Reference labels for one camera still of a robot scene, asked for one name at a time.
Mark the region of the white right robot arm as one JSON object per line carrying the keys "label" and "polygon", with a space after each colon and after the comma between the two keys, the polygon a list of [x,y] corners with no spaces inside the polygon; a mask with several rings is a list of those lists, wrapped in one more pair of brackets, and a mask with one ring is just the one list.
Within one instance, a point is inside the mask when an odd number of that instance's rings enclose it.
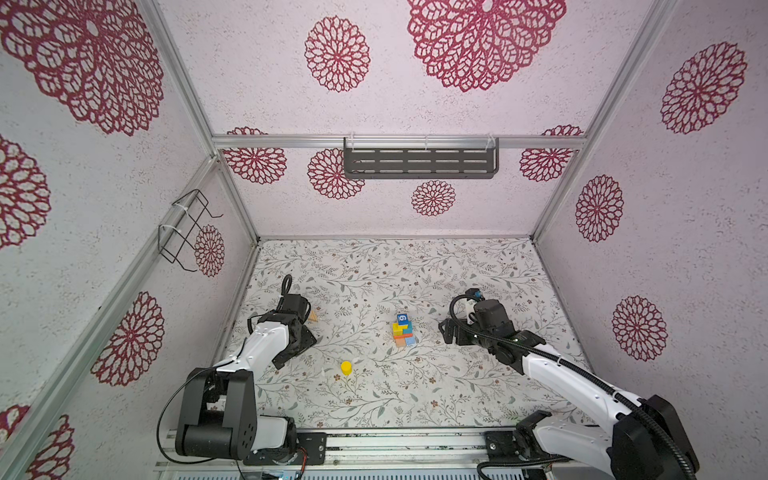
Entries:
{"label": "white right robot arm", "polygon": [[570,423],[538,410],[510,431],[485,436],[488,468],[530,470],[578,462],[613,479],[693,479],[700,464],[674,406],[620,389],[567,360],[539,335],[518,330],[504,306],[470,289],[454,297],[439,324],[448,344],[476,345],[501,364],[571,402],[590,419]]}

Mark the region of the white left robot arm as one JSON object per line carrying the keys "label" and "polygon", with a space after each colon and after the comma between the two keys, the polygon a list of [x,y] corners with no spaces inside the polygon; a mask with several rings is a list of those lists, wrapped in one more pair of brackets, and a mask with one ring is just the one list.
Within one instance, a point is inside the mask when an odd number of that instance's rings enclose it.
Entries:
{"label": "white left robot arm", "polygon": [[256,381],[316,344],[306,325],[310,313],[305,297],[283,293],[276,308],[248,320],[249,336],[235,354],[190,372],[179,389],[176,454],[241,462],[263,455],[276,463],[296,457],[295,421],[258,412]]}

